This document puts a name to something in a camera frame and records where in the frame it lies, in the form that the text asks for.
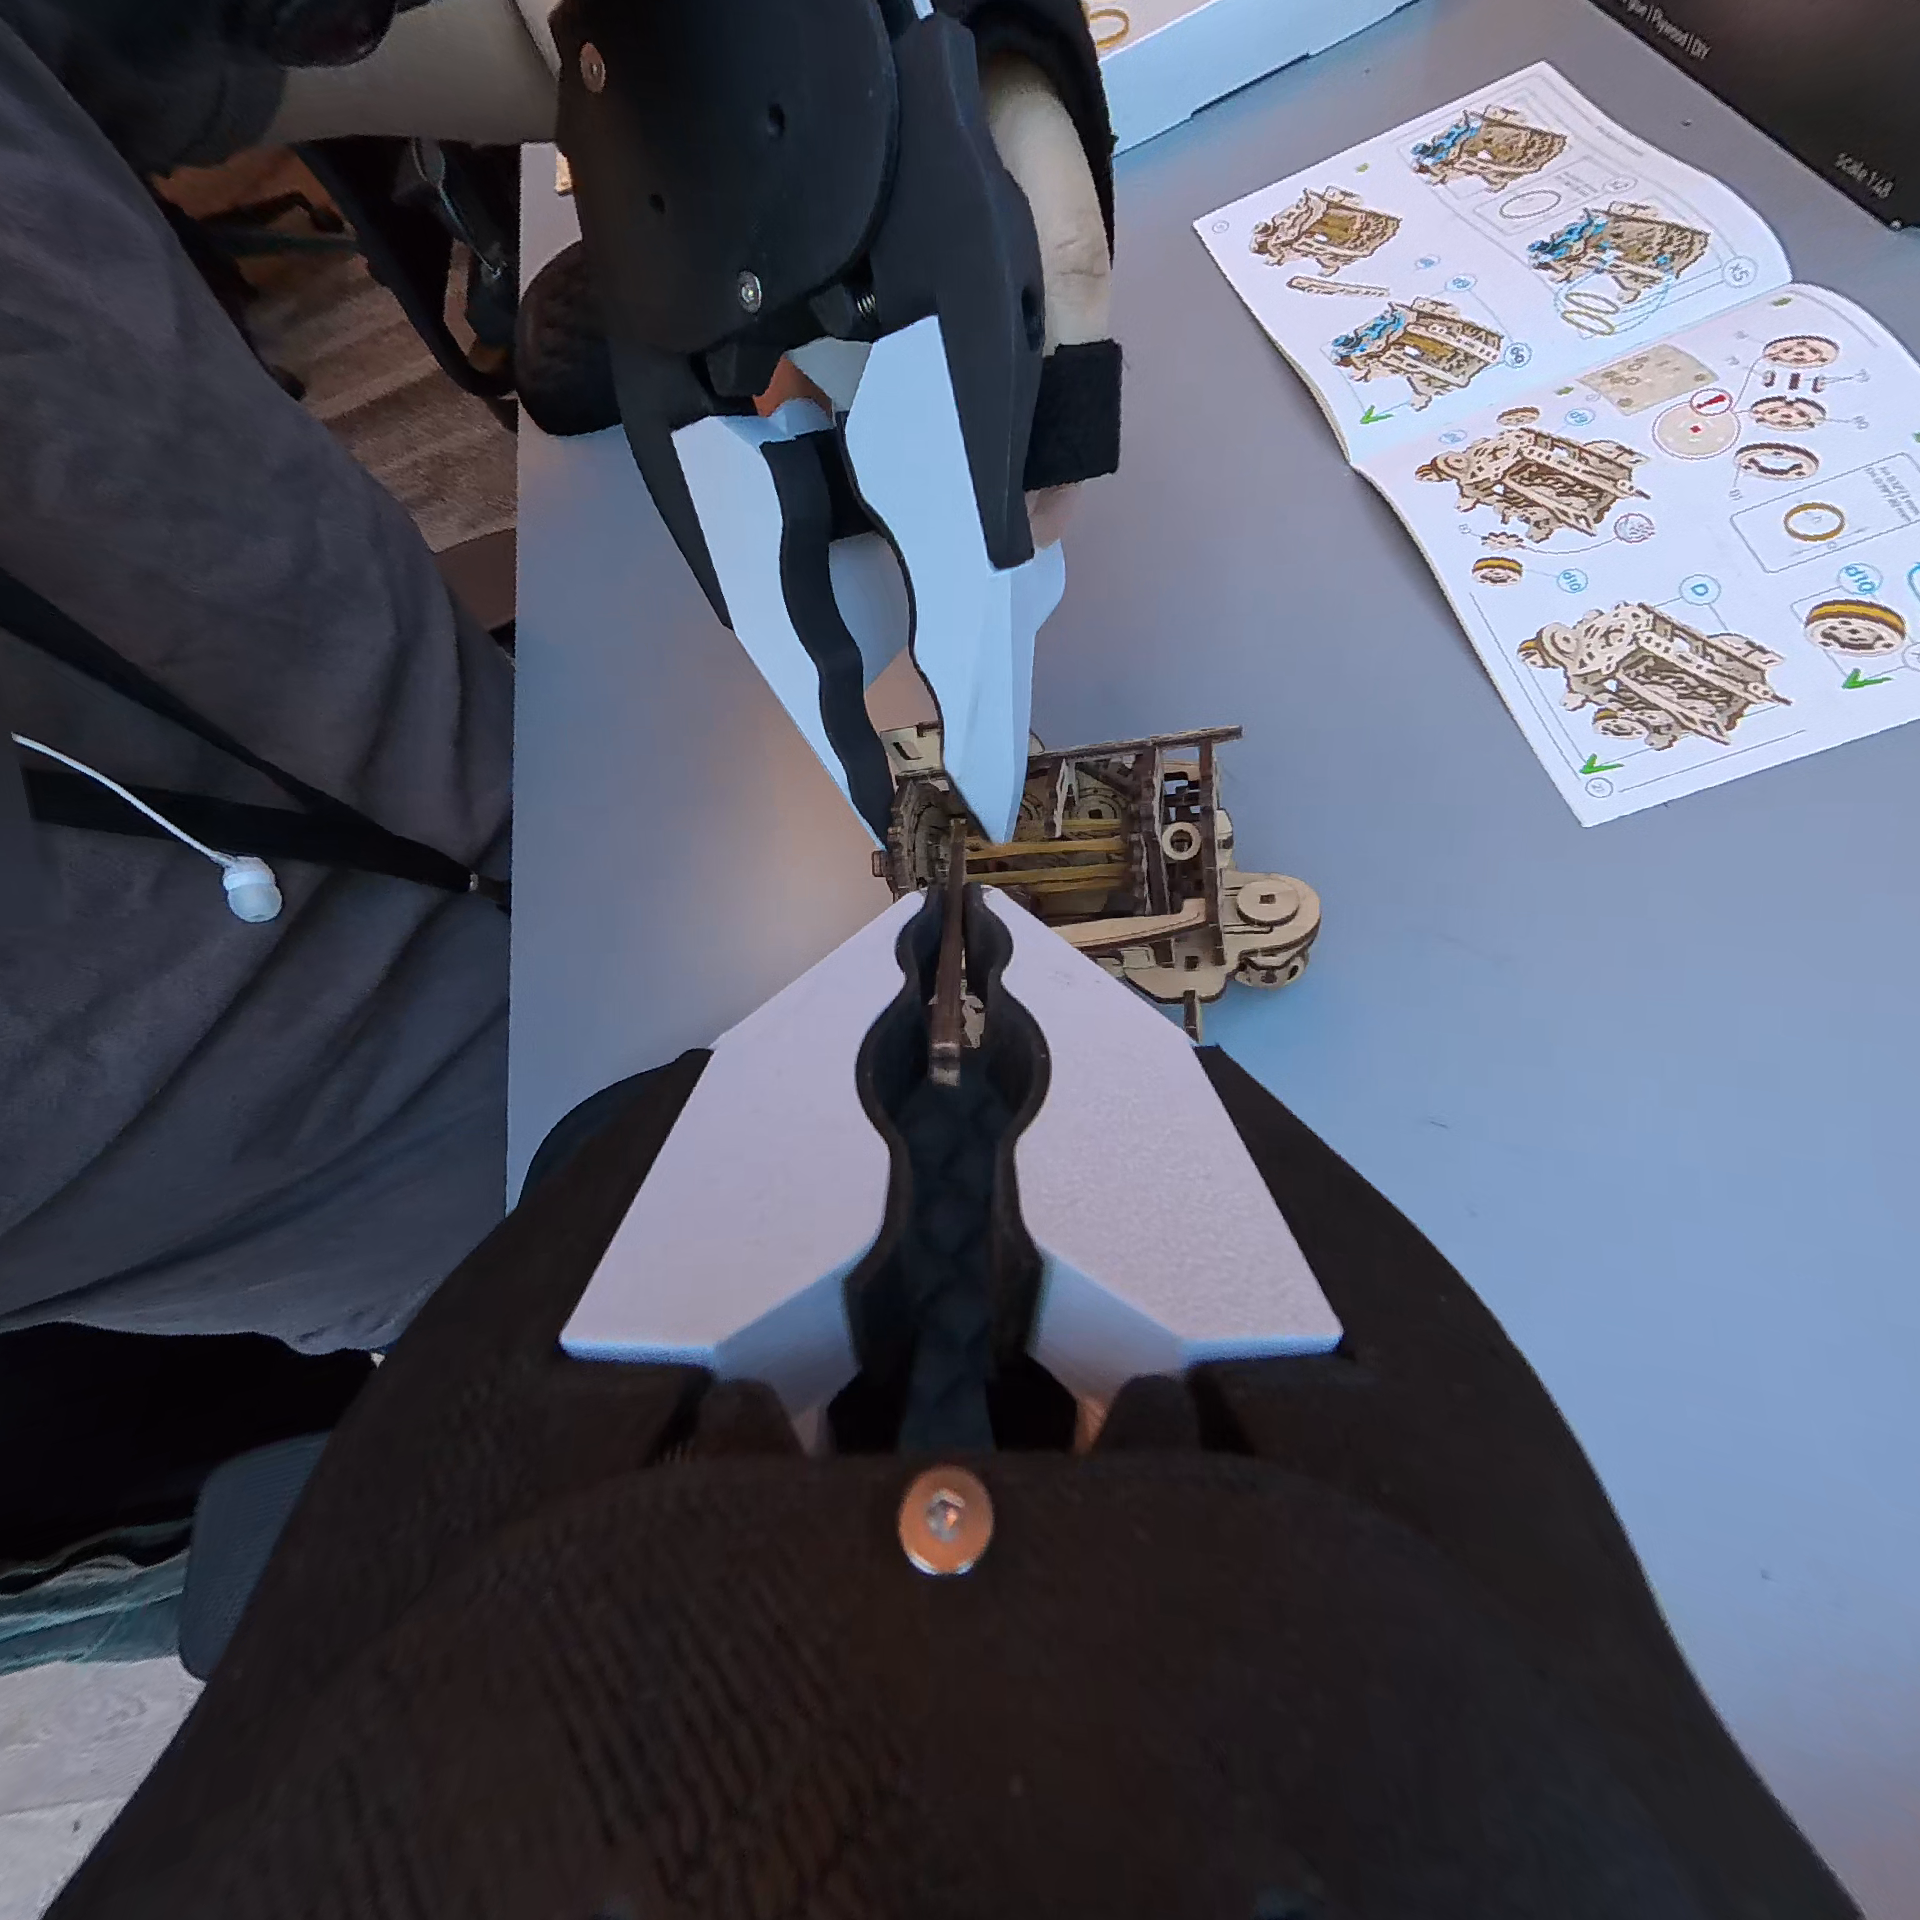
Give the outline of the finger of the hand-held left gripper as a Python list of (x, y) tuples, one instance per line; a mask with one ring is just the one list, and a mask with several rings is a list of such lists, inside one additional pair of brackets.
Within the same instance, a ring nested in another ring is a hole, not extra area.
[(833, 411), (710, 417), (672, 450), (726, 624), (883, 844), (895, 777), (867, 698), (900, 657), (900, 566), (854, 493)]
[(991, 560), (935, 317), (872, 347), (844, 441), (856, 490), (903, 569), (944, 771), (982, 829), (1004, 841), (1025, 795), (1035, 635), (1065, 594), (1065, 550)]

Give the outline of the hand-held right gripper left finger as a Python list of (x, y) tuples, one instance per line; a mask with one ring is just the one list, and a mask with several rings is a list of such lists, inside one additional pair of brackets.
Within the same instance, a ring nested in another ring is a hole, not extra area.
[(900, 994), (896, 945), (919, 909), (899, 901), (711, 1048), (561, 1333), (570, 1358), (763, 1384), (817, 1443), (858, 1368), (844, 1283), (891, 1171), (858, 1050)]

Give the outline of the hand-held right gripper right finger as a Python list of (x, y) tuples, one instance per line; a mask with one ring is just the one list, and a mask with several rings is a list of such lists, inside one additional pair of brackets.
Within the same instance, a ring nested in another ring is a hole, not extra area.
[(996, 1435), (1081, 1449), (1138, 1376), (1331, 1356), (1338, 1312), (1187, 1034), (983, 885), (977, 985), (1016, 1235)]

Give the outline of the thin wooden stick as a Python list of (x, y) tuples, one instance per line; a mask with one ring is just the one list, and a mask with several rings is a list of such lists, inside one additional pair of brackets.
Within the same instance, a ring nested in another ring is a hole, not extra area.
[(967, 819), (950, 819), (944, 880), (939, 892), (942, 924), (928, 994), (928, 1082), (935, 1088), (959, 1088), (967, 1054)]

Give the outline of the wooden gear model vehicle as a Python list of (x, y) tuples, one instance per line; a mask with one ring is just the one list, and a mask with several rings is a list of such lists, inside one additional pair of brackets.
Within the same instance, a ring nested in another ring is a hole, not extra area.
[(1218, 750), (1240, 728), (1050, 750), (1028, 739), (1012, 829), (967, 835), (967, 877), (1180, 1011), (1192, 1040), (1231, 985), (1281, 990), (1311, 961), (1318, 892), (1236, 865)]

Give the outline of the model assembly instruction booklet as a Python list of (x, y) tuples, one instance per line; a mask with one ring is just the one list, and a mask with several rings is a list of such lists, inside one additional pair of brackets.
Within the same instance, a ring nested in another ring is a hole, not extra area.
[(1551, 64), (1195, 221), (1585, 826), (1918, 716), (1916, 354)]

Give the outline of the black model kit box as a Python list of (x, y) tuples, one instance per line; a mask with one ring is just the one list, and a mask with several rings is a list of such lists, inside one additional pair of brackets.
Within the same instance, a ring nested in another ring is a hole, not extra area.
[(1916, 3), (1599, 10), (1883, 227), (1918, 227)]

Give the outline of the person's left hand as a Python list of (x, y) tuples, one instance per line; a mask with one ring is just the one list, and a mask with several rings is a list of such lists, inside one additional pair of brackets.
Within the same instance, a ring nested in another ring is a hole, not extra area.
[(1040, 240), (1046, 356), (1111, 336), (1114, 253), (1088, 156), (1054, 84), (1027, 60), (982, 70), (993, 142)]

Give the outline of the white cardboard box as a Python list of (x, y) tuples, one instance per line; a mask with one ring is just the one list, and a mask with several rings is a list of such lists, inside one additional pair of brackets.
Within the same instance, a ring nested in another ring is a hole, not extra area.
[(1404, 3), (1086, 3), (1116, 152), (1318, 57)]

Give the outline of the black mesh chair seat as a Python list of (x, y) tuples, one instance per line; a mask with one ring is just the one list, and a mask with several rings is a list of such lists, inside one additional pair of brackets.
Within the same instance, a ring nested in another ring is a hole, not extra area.
[(241, 1453), (199, 1492), (178, 1652), (202, 1682), (219, 1670), (256, 1600), (303, 1660), (334, 1664), (384, 1622), (387, 1550), (377, 1488), (354, 1440), (311, 1432)]

